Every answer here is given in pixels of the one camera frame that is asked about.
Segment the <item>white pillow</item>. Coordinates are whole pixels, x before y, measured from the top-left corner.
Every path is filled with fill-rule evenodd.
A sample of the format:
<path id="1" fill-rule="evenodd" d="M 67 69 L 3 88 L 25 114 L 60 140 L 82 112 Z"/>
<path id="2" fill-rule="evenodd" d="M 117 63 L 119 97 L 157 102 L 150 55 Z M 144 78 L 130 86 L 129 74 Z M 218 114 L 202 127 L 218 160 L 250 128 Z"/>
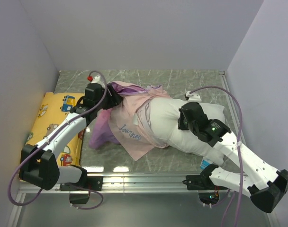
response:
<path id="1" fill-rule="evenodd" d="M 179 109 L 187 101 L 173 98 L 154 98 L 150 101 L 150 128 L 161 142 L 184 153 L 206 157 L 216 165 L 224 163 L 224 154 L 198 139 L 190 131 L 178 129 Z"/>

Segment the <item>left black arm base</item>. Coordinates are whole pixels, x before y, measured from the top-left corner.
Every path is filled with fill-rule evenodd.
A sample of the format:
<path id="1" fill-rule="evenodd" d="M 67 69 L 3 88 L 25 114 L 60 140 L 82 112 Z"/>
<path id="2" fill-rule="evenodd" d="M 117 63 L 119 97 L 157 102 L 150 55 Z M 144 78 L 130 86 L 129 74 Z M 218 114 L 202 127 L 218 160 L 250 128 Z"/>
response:
<path id="1" fill-rule="evenodd" d="M 100 207 L 104 201 L 104 196 L 101 193 L 103 185 L 103 176 L 88 176 L 85 184 L 78 185 L 76 183 L 62 183 L 59 191 L 69 192 L 69 203 L 71 207 L 78 210 L 93 210 Z M 84 207 L 89 202 L 92 194 L 100 197 L 100 202 L 93 207 Z"/>

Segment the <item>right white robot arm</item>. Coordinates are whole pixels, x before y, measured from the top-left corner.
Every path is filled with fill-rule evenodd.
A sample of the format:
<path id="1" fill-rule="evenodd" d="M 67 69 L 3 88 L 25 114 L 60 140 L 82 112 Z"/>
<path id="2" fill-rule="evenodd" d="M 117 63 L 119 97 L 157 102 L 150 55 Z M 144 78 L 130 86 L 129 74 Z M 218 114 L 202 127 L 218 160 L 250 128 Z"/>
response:
<path id="1" fill-rule="evenodd" d="M 180 109 L 178 128 L 190 131 L 218 153 L 222 153 L 240 168 L 233 173 L 210 164 L 199 175 L 184 180 L 189 190 L 208 190 L 216 186 L 237 191 L 265 213 L 272 213 L 288 191 L 288 171 L 278 170 L 258 157 L 218 119 L 208 119 L 201 105 L 189 102 Z"/>

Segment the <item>pink purple Elsa pillowcase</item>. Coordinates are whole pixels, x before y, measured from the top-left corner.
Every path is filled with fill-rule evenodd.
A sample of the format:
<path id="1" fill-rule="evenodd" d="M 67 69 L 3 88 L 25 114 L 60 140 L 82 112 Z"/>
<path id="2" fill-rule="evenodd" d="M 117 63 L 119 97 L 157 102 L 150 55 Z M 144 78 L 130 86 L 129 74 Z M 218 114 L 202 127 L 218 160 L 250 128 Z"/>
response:
<path id="1" fill-rule="evenodd" d="M 89 147 L 98 149 L 106 142 L 120 144 L 137 161 L 153 148 L 166 148 L 151 130 L 150 102 L 154 98 L 170 98 L 161 85 L 142 88 L 115 81 L 110 83 L 123 101 L 108 110 L 101 110 L 96 118 Z"/>

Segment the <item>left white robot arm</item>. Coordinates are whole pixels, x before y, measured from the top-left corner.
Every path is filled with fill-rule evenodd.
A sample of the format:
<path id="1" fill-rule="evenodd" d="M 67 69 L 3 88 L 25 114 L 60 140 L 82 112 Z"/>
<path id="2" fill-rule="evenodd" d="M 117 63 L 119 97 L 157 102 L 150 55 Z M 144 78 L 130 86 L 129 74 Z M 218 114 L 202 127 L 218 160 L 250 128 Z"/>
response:
<path id="1" fill-rule="evenodd" d="M 58 166 L 57 158 L 66 145 L 84 130 L 101 109 L 108 110 L 123 102 L 111 84 L 89 83 L 65 120 L 47 137 L 35 145 L 26 144 L 21 151 L 19 178 L 44 190 L 56 184 L 69 184 L 76 190 L 87 187 L 87 170 L 68 165 Z"/>

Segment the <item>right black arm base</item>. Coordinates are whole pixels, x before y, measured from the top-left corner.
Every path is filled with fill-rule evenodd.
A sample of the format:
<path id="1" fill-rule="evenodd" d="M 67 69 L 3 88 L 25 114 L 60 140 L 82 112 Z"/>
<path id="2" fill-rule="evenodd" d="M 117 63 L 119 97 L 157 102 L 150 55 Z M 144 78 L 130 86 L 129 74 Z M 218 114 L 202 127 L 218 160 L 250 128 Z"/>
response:
<path id="1" fill-rule="evenodd" d="M 230 197 L 230 190 L 214 185 L 209 179 L 201 175 L 187 175 L 182 181 L 188 191 L 197 191 L 199 202 L 203 207 L 213 208 Z"/>

